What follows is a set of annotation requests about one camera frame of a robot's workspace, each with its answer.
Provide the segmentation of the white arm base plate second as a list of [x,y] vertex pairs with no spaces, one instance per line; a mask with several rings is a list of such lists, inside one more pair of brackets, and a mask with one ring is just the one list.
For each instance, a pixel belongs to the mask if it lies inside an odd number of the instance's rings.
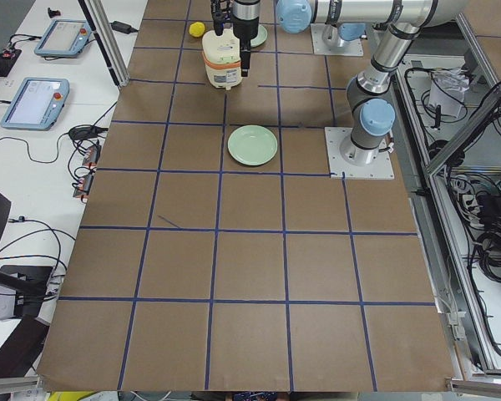
[[347,180],[393,180],[391,156],[382,139],[374,150],[362,150],[352,143],[352,128],[326,127],[329,176]]

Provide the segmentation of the black gripper pressing arm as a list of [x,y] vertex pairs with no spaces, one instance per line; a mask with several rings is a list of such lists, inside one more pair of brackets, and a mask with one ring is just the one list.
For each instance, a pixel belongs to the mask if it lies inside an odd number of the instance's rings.
[[251,40],[257,35],[260,0],[211,0],[210,11],[215,34],[220,36],[229,23],[240,41],[241,76],[247,77],[251,65]]

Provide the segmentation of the green plate near moving arm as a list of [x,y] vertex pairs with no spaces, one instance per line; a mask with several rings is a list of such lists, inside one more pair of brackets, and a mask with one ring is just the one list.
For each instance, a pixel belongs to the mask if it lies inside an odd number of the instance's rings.
[[258,26],[257,35],[250,41],[250,46],[252,48],[257,48],[265,43],[268,38],[268,32],[264,25],[260,24]]

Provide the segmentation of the green plate near still arm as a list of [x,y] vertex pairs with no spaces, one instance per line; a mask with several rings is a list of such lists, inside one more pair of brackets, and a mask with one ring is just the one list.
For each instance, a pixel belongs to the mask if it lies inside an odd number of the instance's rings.
[[235,129],[228,139],[228,151],[237,162],[263,165],[274,158],[278,150],[275,135],[259,125],[245,125]]

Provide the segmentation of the white arm base plate first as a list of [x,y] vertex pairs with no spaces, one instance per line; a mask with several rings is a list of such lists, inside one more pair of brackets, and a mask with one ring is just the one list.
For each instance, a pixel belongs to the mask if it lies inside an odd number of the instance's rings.
[[313,53],[317,55],[361,57],[361,37],[365,33],[364,23],[312,24],[311,38]]

